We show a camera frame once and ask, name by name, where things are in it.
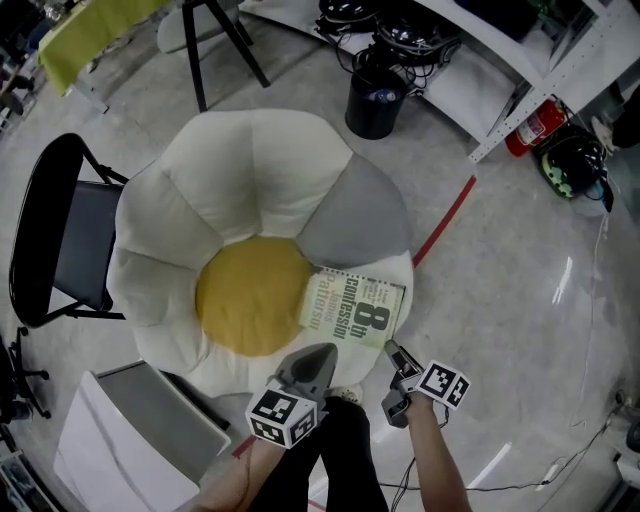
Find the yellow cushion center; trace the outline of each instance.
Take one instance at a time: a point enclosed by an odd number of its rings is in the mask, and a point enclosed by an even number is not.
[[[204,332],[236,354],[273,354],[300,332],[311,265],[293,240],[255,237],[228,245],[204,267],[196,310]]]

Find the black trash can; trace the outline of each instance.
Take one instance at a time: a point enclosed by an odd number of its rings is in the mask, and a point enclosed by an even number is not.
[[[345,121],[363,139],[378,140],[393,131],[407,95],[407,85],[396,73],[364,66],[353,73]]]

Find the black pants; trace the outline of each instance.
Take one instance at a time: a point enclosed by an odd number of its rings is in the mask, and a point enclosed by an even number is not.
[[[630,148],[640,142],[640,87],[624,104],[624,113],[613,123],[613,145]]]
[[[364,410],[328,398],[329,414],[309,437],[285,453],[253,501],[251,512],[306,512],[309,475],[322,456],[329,477],[328,512],[388,512],[371,460]]]

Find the book cover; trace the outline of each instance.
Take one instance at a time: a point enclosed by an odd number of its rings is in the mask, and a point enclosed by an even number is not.
[[[393,338],[403,285],[314,265],[300,325],[327,340],[382,348]]]

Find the wire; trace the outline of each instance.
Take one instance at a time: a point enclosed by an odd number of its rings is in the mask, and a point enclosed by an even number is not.
[[[567,459],[567,462],[565,462],[565,464],[560,468],[560,470],[554,475],[553,478],[551,478],[549,480],[542,480],[541,482],[531,482],[531,483],[521,484],[521,485],[506,485],[504,487],[490,487],[490,488],[475,487],[473,489],[467,489],[467,491],[469,491],[469,492],[471,492],[471,491],[475,491],[475,492],[496,492],[496,491],[507,491],[507,490],[511,490],[511,489],[521,490],[521,489],[526,489],[528,487],[540,487],[540,486],[546,487],[547,485],[551,485],[553,482],[555,482],[560,477],[562,472],[565,469],[567,469],[577,457],[580,457],[580,460],[578,461],[578,464],[580,464],[580,462],[582,462],[582,459],[587,454],[587,452],[589,451],[591,446],[593,446],[593,443],[595,443],[596,439],[605,430],[607,430],[607,427],[609,426],[609,418],[611,418],[611,416],[613,416],[619,410],[620,410],[620,406],[618,406],[615,409],[613,409],[607,415],[607,419],[605,420],[604,425],[602,425],[602,427],[593,435],[593,437],[587,443],[587,445],[582,450],[580,450],[579,452],[574,453],[571,457],[569,457]],[[446,425],[447,421],[448,421],[448,418],[446,418],[446,420],[442,424],[442,426]],[[558,457],[554,462],[557,462],[557,461],[559,461],[560,459],[563,459],[563,458],[566,458],[566,457]],[[404,493],[406,491],[419,491],[420,487],[414,487],[414,486],[407,485],[408,484],[408,480],[405,482],[405,476],[408,474],[408,471],[411,469],[411,467],[413,466],[414,462],[415,462],[415,458],[413,459],[413,461],[411,461],[411,464],[409,465],[408,470],[405,472],[405,475],[403,476],[403,479],[400,481],[400,484],[387,484],[387,483],[380,482],[380,485],[382,487],[394,487],[394,488],[397,488],[398,491],[396,492],[396,496],[398,495],[400,490],[402,490],[401,497],[404,495]]]
[[[443,404],[443,406],[444,406],[444,421],[438,425],[438,427],[440,429],[444,428],[449,423],[449,408],[444,404]],[[396,512],[396,509],[398,508],[398,505],[400,504],[400,500],[402,500],[402,497],[405,495],[405,493],[407,491],[418,491],[418,490],[420,490],[419,487],[411,487],[411,486],[409,486],[409,478],[411,477],[411,469],[413,468],[413,465],[415,463],[416,463],[416,458],[414,457],[413,459],[411,459],[411,462],[409,463],[409,466],[407,467],[407,470],[402,475],[402,479],[400,480],[399,484],[385,484],[385,483],[382,483],[382,482],[378,482],[381,487],[393,487],[393,488],[396,489],[396,493],[393,496],[393,500],[391,501],[391,512]]]
[[[400,504],[400,500],[402,500],[402,497],[404,496],[404,494],[408,490],[409,477],[411,476],[411,468],[413,468],[413,465],[415,463],[416,463],[416,458],[414,457],[411,460],[411,463],[409,464],[409,467],[407,467],[407,470],[404,472],[402,480],[400,480],[400,485],[398,486],[398,490],[396,491],[396,494],[393,497],[393,501],[391,502],[391,512],[396,512],[396,509],[398,508],[398,505]]]
[[[602,195],[600,197],[591,197],[589,194],[584,192],[584,197],[586,197],[587,199],[591,199],[592,201],[602,201],[602,198],[604,197],[604,191],[602,192]]]
[[[253,453],[253,443],[249,445],[248,453],[247,453],[247,462],[245,464],[245,472],[247,477],[247,485],[244,487],[244,491],[242,492],[242,496],[240,497],[240,501],[238,504],[233,507],[233,512],[238,512],[240,507],[244,503],[244,500],[247,499],[247,495],[249,494],[249,489],[251,488],[251,454]]]
[[[342,40],[344,39],[344,36],[346,34],[342,34],[340,36],[340,38],[338,39],[338,41],[336,42],[336,44],[334,45],[334,48],[336,50],[336,59],[338,59],[338,64],[340,64],[340,67],[342,69],[344,69],[347,73],[349,74],[353,74],[353,70],[349,69],[347,66],[344,65],[344,63],[342,62],[342,59],[340,58],[340,45],[342,44]]]
[[[596,270],[598,267],[598,249],[600,248],[602,235],[608,229],[608,219],[609,219],[608,215],[605,215],[604,217],[602,217],[602,221],[600,222],[600,229],[598,230],[598,238],[596,239],[596,244],[593,248],[593,263],[591,264],[591,290],[589,293],[589,296],[591,298],[591,319],[589,321],[589,340],[587,341],[587,349],[585,351],[586,353],[584,356],[584,371],[582,372],[582,383],[580,384],[580,398],[578,398],[578,403],[576,405],[576,408],[574,409],[573,414],[571,415],[571,423],[569,424],[571,428],[576,428],[581,424],[584,424],[585,427],[587,425],[585,420],[581,420],[576,423],[574,422],[574,419],[576,417],[576,413],[578,412],[578,410],[580,409],[580,406],[582,405],[582,399],[584,398],[584,390],[587,383],[587,374],[589,373],[589,360],[591,359],[591,348],[593,346],[593,339],[594,339],[593,330],[594,330],[594,322],[595,322],[594,308],[595,308],[595,297],[596,297],[596,286],[597,286]]]

